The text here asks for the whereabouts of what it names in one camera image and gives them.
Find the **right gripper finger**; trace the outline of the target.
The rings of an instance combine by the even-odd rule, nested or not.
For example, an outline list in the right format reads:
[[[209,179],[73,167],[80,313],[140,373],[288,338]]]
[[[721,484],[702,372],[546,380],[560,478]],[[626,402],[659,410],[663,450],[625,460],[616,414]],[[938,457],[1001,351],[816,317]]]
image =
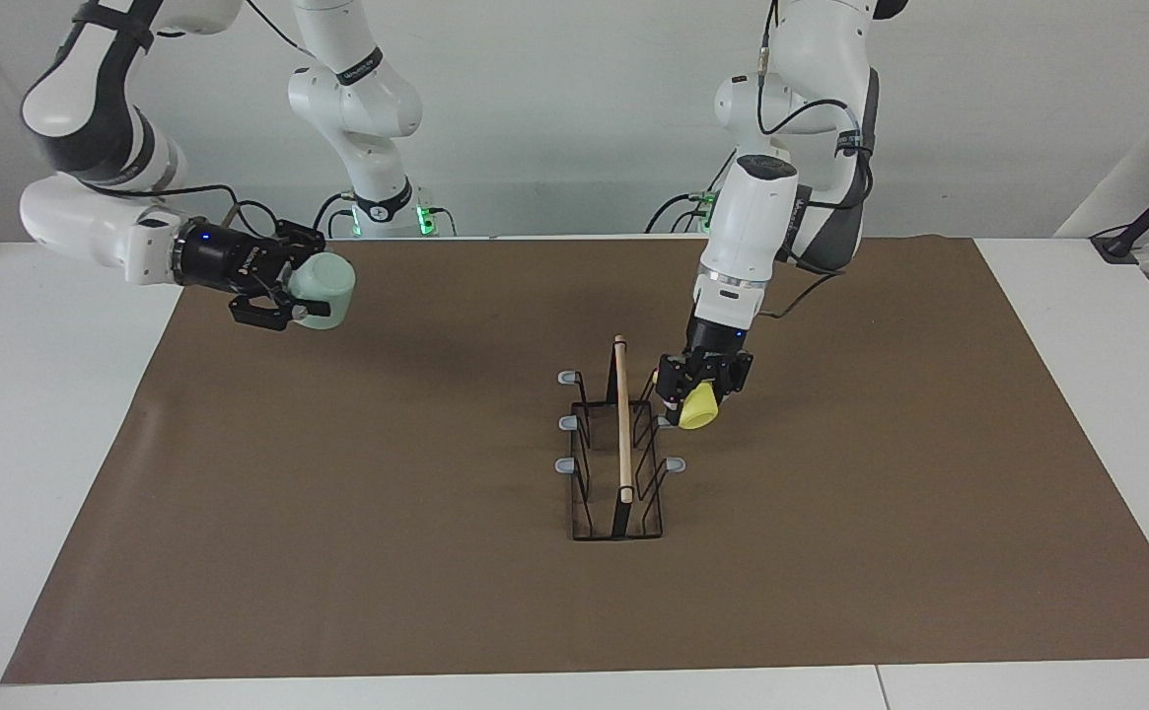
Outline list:
[[[322,231],[287,219],[277,219],[273,227],[273,239],[286,258],[310,258],[326,250]]]
[[[230,314],[236,323],[245,326],[284,331],[291,321],[303,318],[308,306],[285,291],[267,295],[270,306],[254,304],[255,296],[239,295],[230,301]]]

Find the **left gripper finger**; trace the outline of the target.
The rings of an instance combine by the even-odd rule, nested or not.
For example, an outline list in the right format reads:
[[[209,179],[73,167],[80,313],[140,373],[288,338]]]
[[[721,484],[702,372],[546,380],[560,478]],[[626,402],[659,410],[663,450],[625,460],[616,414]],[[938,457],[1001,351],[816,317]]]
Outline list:
[[[687,398],[687,358],[685,355],[661,355],[655,370],[655,392],[666,407],[681,407]]]
[[[745,383],[747,383],[753,362],[754,355],[750,352],[720,355],[720,364],[717,368],[718,400],[727,398],[732,392],[745,389]]]

